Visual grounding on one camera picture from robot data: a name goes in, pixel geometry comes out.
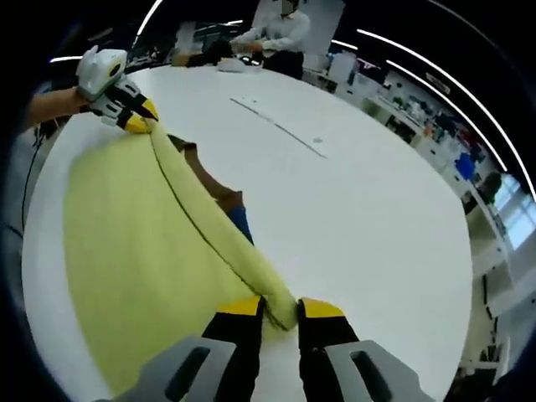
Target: white table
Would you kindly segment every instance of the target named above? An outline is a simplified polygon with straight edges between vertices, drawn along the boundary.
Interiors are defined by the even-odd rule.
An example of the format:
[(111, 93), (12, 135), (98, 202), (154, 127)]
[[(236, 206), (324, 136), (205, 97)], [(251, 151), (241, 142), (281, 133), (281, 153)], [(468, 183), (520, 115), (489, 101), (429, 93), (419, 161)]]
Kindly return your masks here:
[[(442, 400), (469, 322), (471, 253), (460, 202), (426, 161), (353, 106), (270, 71), (162, 67), (132, 77), (168, 130), (196, 141), (208, 170), (245, 192), (255, 243), (291, 291), (341, 307), (359, 338), (407, 363)], [(277, 109), (278, 123), (321, 137), (328, 158), (229, 100), (237, 96), (258, 96)], [(110, 130), (91, 115), (65, 127), (35, 187), (24, 239), (34, 340), (74, 400), (109, 391), (70, 300), (64, 193), (72, 162), (108, 142)], [(252, 400), (305, 400), (301, 386), (296, 334), (263, 348)]]

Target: black cable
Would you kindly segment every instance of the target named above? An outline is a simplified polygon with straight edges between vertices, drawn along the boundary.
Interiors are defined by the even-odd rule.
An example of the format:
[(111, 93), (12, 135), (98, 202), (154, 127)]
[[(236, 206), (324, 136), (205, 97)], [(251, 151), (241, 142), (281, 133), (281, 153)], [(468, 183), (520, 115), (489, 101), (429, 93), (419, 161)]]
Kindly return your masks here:
[(26, 205), (26, 193), (28, 192), (28, 182), (30, 180), (30, 175), (32, 174), (32, 168), (34, 167), (33, 164), (35, 162), (35, 158), (37, 157), (39, 149), (43, 145), (43, 141), (44, 141), (44, 136), (41, 135), (39, 128), (40, 128), (39, 126), (36, 126), (35, 129), (33, 130), (33, 134), (35, 135), (35, 142), (33, 143), (33, 146), (35, 147), (35, 152), (33, 153), (32, 162), (30, 162), (30, 168), (28, 170), (28, 175), (26, 176), (26, 183), (24, 184), (23, 203), (20, 209), (20, 222), (22, 225), (21, 227), (23, 228), (23, 233), (24, 233), (24, 226), (25, 226), (24, 207)]
[(5, 222), (4, 222), (3, 224), (5, 224), (6, 227), (7, 227), (9, 230), (11, 230), (14, 234), (16, 234), (18, 237), (20, 237), (21, 239), (23, 238), (23, 234), (20, 233), (17, 229), (15, 229), (12, 225), (7, 224), (7, 223), (5, 223)]

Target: white wall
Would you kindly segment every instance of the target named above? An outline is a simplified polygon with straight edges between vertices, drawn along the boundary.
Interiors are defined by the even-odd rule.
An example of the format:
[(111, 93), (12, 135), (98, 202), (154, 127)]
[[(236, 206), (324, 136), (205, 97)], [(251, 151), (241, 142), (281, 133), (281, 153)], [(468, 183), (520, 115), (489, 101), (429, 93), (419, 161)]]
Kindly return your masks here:
[[(253, 25), (259, 25), (264, 16), (277, 7), (279, 2), (260, 0)], [(307, 54), (327, 54), (343, 10), (343, 0), (310, 0), (307, 4), (301, 2), (300, 11), (311, 19), (311, 32), (305, 42)]]

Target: ceiling light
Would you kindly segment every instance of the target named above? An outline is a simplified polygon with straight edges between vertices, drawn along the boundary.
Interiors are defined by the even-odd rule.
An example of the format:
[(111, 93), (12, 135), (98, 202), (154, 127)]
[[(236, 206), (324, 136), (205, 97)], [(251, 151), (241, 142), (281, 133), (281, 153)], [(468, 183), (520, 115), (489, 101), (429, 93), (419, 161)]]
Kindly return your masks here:
[(454, 85), (456, 85), (464, 94), (466, 94), (473, 102), (475, 102), (475, 104), (477, 104), (477, 106), (480, 108), (481, 111), (484, 112), (484, 114), (487, 116), (487, 118), (493, 123), (493, 125), (498, 129), (498, 131), (501, 133), (502, 135), (502, 138), (504, 138), (504, 141), (506, 141), (506, 143), (508, 144), (508, 146), (510, 147), (510, 150), (512, 150), (512, 153), (513, 155), (516, 157), (516, 160), (518, 161), (519, 163), (519, 166), (521, 167), (521, 170), (523, 171), (523, 175), (525, 176), (525, 179), (527, 180), (527, 183), (528, 183), (528, 187), (530, 189), (530, 193), (532, 194), (534, 200), (536, 200), (536, 191), (534, 191), (534, 186), (532, 184), (532, 182), (530, 181), (530, 177), (528, 175), (528, 172), (527, 172), (527, 169), (525, 167), (525, 165), (523, 164), (523, 161), (521, 160), (521, 157), (519, 156), (518, 154), (518, 151), (516, 150), (516, 148), (513, 146), (512, 144), (512, 141), (510, 141), (510, 138), (508, 138), (506, 132), (504, 131), (504, 129), (501, 127), (501, 125), (498, 123), (498, 121), (495, 119), (495, 117), (493, 117), (492, 113), (465, 87), (463, 86), (457, 79), (455, 79), (452, 75), (450, 75), (449, 73), (447, 73), (446, 71), (444, 71), (439, 65), (437, 64), (434, 64), (432, 63), (430, 60), (428, 60), (426, 57), (418, 54), (417, 52), (415, 52), (414, 50), (411, 50), (411, 49), (408, 49), (406, 48), (405, 46), (401, 45), (401, 44), (397, 44), (396, 42), (390, 40), (390, 39), (387, 39), (387, 38), (384, 38), (383, 36), (379, 36), (375, 33), (371, 33), (371, 32), (368, 32), (368, 31), (363, 31), (362, 29), (358, 29), (358, 33), (359, 34), (363, 34), (363, 35), (367, 35), (371, 38), (375, 38), (377, 40), (381, 40), (383, 42), (385, 42), (386, 44), (391, 44), (393, 45), (395, 48), (398, 48), (398, 49), (401, 49), (401, 50), (404, 50), (405, 52), (411, 54), (412, 56), (415, 56), (417, 59), (419, 59), (420, 61), (423, 61), (425, 62), (426, 64), (428, 64), (430, 67), (432, 67), (433, 69), (436, 69), (437, 71), (439, 71), (440, 73), (442, 73), (446, 78), (448, 78)]
[(480, 138), (486, 143), (487, 147), (490, 149), (490, 151), (492, 152), (493, 156), (498, 160), (499, 164), (501, 165), (501, 168), (504, 169), (505, 172), (507, 171), (506, 165), (504, 164), (503, 160), (501, 159), (501, 157), (499, 157), (497, 151), (492, 146), (492, 144), (487, 140), (487, 138), (484, 136), (484, 134), (482, 134), (482, 131), (480, 131), (480, 129), (477, 127), (477, 125), (475, 123), (473, 123), (472, 120), (469, 117), (467, 117), (467, 115), (463, 111), (461, 111), (461, 109), (452, 102), (452, 100), (450, 100), (445, 95), (443, 95), (432, 84), (429, 84), (428, 82), (426, 82), (422, 78), (418, 77), (417, 75), (413, 74), (411, 71), (405, 69), (404, 67), (392, 62), (391, 60), (387, 60), (387, 64), (393, 65), (394, 67), (396, 67), (400, 71), (405, 72), (407, 75), (409, 75), (414, 80), (419, 81), (426, 88), (428, 88), (429, 90), (434, 92), (436, 95), (438, 95), (444, 102), (446, 102), (447, 105), (449, 105), (452, 109), (454, 109), (461, 117), (463, 117), (463, 119), (465, 121), (467, 121), (467, 123), (469, 123), (469, 125), (473, 128), (473, 130), (476, 131), (478, 133), (478, 135), (480, 136)]
[(354, 46), (352, 44), (345, 44), (344, 42), (341, 42), (339, 40), (332, 40), (332, 44), (340, 44), (341, 46), (344, 46), (345, 48), (350, 48), (352, 50), (357, 50), (358, 47), (357, 46)]
[(224, 25), (225, 25), (226, 27), (229, 27), (230, 25), (235, 25), (235, 24), (237, 24), (237, 23), (243, 23), (243, 22), (244, 22), (243, 19), (237, 19), (236, 21), (229, 21), (228, 23), (224, 23)]
[(136, 36), (140, 36), (142, 34), (143, 29), (145, 29), (145, 26), (149, 22), (149, 19), (151, 19), (151, 17), (154, 14), (154, 12), (157, 11), (157, 8), (158, 8), (158, 6), (160, 5), (160, 3), (162, 1), (163, 0), (157, 0), (156, 2), (154, 2), (154, 4), (152, 5), (151, 9), (149, 10), (149, 13), (147, 13), (145, 18), (143, 19), (142, 25), (140, 25), (140, 28), (137, 30)]
[(54, 57), (49, 61), (49, 63), (55, 63), (57, 61), (67, 61), (67, 60), (80, 60), (82, 56), (65, 56), (65, 57)]

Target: yellow towel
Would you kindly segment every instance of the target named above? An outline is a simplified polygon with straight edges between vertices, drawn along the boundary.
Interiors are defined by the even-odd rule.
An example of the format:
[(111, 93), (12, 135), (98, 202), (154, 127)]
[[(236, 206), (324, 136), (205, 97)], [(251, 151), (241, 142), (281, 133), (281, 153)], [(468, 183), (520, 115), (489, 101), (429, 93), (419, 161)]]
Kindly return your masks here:
[(272, 325), (296, 325), (281, 278), (158, 124), (73, 166), (64, 247), (76, 315), (114, 394), (151, 357), (201, 334), (221, 304), (263, 295)]

